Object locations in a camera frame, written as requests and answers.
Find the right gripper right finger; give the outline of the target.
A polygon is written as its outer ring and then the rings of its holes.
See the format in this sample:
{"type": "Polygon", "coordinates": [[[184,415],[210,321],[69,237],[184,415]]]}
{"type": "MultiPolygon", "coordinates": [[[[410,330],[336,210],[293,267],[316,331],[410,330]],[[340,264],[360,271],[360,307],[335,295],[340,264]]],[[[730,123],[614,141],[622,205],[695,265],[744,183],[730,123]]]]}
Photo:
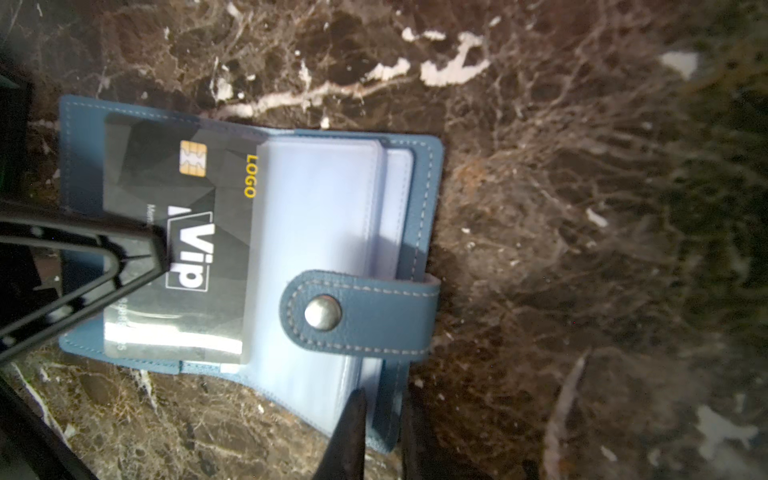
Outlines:
{"type": "Polygon", "coordinates": [[[409,386],[401,413],[404,479],[479,479],[480,471],[443,448],[430,421],[423,395],[409,386]]]}

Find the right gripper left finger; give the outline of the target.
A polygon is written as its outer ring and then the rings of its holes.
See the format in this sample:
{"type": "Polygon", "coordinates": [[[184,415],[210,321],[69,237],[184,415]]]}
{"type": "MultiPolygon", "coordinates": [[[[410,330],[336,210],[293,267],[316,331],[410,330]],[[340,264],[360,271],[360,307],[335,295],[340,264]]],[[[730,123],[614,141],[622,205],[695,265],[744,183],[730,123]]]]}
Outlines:
{"type": "Polygon", "coordinates": [[[365,390],[354,390],[330,437],[313,480],[362,480],[366,449],[365,390]]]}

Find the black VIP credit card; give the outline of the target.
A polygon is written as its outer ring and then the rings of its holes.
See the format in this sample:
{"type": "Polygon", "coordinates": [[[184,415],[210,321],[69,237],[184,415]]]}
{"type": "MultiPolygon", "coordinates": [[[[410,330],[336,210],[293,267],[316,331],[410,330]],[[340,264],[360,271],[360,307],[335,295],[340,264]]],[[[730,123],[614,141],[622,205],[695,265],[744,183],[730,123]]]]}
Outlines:
{"type": "Polygon", "coordinates": [[[158,233],[168,265],[105,311],[105,353],[245,363],[260,139],[127,113],[104,132],[104,211],[158,233]]]}

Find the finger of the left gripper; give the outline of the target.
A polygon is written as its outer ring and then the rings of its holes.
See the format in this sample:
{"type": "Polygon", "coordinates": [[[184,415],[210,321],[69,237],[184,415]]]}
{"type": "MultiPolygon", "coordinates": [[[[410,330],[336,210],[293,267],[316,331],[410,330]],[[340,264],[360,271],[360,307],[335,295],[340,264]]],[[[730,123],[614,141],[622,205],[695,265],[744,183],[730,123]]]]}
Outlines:
{"type": "Polygon", "coordinates": [[[167,272],[162,233],[1,203],[1,360],[65,333],[167,272]]]}

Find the blue leather card holder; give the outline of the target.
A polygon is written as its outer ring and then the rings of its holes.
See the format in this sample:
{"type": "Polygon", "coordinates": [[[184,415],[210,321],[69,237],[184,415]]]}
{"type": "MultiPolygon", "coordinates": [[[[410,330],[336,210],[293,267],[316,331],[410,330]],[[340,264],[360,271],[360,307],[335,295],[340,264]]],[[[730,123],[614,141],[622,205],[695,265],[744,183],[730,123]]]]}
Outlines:
{"type": "Polygon", "coordinates": [[[71,354],[245,385],[331,434],[367,397],[367,444],[396,445],[410,365],[430,352],[440,283],[426,259],[443,166],[429,135],[270,129],[79,96],[60,104],[61,203],[103,208],[111,113],[198,122],[260,139],[243,364],[113,358],[104,313],[61,336],[71,354]]]}

